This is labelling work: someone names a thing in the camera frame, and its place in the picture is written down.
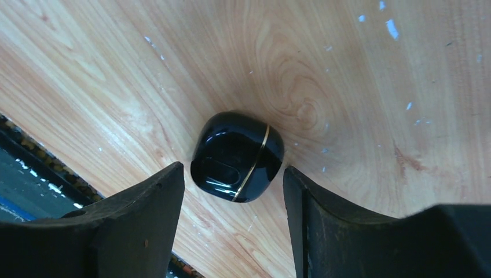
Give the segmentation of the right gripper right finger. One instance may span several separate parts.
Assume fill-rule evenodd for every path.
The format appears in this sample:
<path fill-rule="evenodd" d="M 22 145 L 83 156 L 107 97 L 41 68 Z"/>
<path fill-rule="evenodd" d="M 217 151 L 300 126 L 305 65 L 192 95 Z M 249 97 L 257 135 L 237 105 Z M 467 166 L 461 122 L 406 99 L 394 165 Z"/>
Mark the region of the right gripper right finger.
<path fill-rule="evenodd" d="M 489 277 L 490 206 L 438 204 L 405 218 L 363 208 L 298 169 L 283 190 L 298 277 Z"/>

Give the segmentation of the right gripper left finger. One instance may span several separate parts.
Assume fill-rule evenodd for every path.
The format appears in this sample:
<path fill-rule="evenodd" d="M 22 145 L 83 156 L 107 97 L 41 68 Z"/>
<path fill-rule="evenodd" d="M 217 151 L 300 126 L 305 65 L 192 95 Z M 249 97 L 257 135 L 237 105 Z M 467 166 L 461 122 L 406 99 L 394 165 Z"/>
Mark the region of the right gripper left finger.
<path fill-rule="evenodd" d="M 165 277 L 184 190 L 175 162 L 61 218 L 2 222 L 1 276 Z"/>

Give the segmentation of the black earbud charging case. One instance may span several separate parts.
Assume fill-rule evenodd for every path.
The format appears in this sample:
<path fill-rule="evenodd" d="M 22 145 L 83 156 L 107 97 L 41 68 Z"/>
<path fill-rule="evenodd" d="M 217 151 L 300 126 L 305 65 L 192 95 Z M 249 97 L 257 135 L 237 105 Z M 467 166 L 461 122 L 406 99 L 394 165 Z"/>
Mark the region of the black earbud charging case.
<path fill-rule="evenodd" d="M 203 191 L 248 203 L 266 191 L 284 153 L 284 141 L 271 125 L 238 111 L 220 112 L 200 133 L 190 174 Z"/>

